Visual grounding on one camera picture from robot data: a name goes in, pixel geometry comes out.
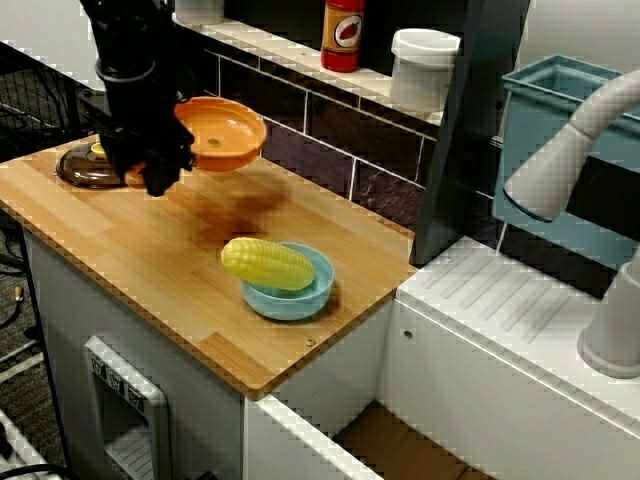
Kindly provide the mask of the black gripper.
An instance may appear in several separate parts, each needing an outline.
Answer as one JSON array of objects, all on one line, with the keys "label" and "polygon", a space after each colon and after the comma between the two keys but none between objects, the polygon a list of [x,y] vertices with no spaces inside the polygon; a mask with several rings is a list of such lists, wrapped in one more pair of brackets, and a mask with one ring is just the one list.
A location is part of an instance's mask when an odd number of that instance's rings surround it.
[{"label": "black gripper", "polygon": [[163,196],[179,180],[180,168],[194,163],[194,137],[177,120],[178,92],[155,74],[132,78],[106,76],[108,116],[102,145],[115,168],[145,160],[144,184],[151,196]]}]

